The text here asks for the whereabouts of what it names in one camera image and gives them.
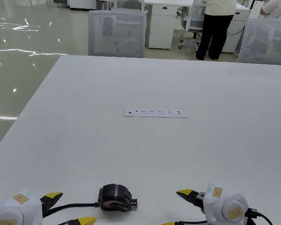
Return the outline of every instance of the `power outlet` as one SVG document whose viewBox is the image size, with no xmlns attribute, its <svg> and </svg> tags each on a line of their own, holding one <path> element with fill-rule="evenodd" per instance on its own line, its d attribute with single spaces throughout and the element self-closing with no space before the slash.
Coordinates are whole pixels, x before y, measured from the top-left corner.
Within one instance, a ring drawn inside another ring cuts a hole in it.
<svg viewBox="0 0 281 225">
<path fill-rule="evenodd" d="M 186 112 L 171 109 L 125 109 L 123 115 L 126 117 L 188 118 Z"/>
</svg>

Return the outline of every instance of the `label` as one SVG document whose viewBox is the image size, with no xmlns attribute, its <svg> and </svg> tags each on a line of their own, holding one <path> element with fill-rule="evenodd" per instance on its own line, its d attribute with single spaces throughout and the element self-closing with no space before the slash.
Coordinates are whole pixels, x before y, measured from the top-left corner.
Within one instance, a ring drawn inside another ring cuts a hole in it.
<svg viewBox="0 0 281 225">
<path fill-rule="evenodd" d="M 16 219 L 0 219 L 0 225 L 17 225 Z"/>
<path fill-rule="evenodd" d="M 222 192 L 223 192 L 223 188 L 215 187 L 212 196 L 216 198 L 221 198 Z"/>
<path fill-rule="evenodd" d="M 242 207 L 240 206 L 228 212 L 229 219 L 236 219 L 238 217 L 243 217 L 243 216 L 244 216 L 244 212 Z"/>
<path fill-rule="evenodd" d="M 25 195 L 19 193 L 13 197 L 20 205 L 23 205 L 25 202 L 29 200 Z"/>
</svg>

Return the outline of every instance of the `shiny floor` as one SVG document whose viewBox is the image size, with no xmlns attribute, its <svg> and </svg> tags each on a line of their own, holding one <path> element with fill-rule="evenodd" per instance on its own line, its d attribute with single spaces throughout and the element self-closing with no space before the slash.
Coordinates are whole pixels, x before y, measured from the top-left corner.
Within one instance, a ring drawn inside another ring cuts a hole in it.
<svg viewBox="0 0 281 225">
<path fill-rule="evenodd" d="M 88 54 L 87 16 L 52 0 L 0 0 L 0 141 L 60 55 Z M 177 19 L 171 50 L 146 49 L 146 57 L 193 60 L 193 47 L 177 47 L 179 29 Z"/>
</svg>

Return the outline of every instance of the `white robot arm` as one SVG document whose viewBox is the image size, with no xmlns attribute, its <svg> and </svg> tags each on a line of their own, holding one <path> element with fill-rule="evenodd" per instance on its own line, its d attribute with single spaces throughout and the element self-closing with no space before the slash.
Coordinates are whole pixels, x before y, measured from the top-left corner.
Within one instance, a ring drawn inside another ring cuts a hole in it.
<svg viewBox="0 0 281 225">
<path fill-rule="evenodd" d="M 232 193 L 222 187 L 216 187 L 214 184 L 209 184 L 206 192 L 199 193 L 187 189 L 177 191 L 177 194 L 201 208 L 205 213 L 206 221 L 180 221 L 175 222 L 175 225 L 202 223 L 210 225 L 255 225 L 252 218 L 256 219 L 257 217 L 263 217 L 270 225 L 273 225 L 266 216 L 255 209 L 249 208 L 246 199 L 240 193 Z"/>
<path fill-rule="evenodd" d="M 62 196 L 61 192 L 36 198 L 28 190 L 22 190 L 0 205 L 0 225 L 41 225 L 43 216 Z M 60 225 L 93 225 L 95 217 L 69 220 Z"/>
</svg>

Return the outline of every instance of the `table surface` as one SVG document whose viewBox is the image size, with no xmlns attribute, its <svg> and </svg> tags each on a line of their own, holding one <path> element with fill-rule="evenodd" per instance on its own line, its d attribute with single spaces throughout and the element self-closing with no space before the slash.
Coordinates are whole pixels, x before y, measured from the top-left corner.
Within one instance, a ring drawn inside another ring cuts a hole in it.
<svg viewBox="0 0 281 225">
<path fill-rule="evenodd" d="M 190 117 L 127 118 L 124 108 Z M 91 203 L 108 183 L 139 199 L 134 212 L 67 209 L 44 225 L 198 221 L 175 192 L 211 181 L 281 225 L 281 66 L 62 56 L 0 143 L 0 203 L 22 188 Z"/>
<path fill-rule="evenodd" d="M 145 0 L 149 5 L 185 6 L 191 7 L 193 0 Z"/>
</svg>

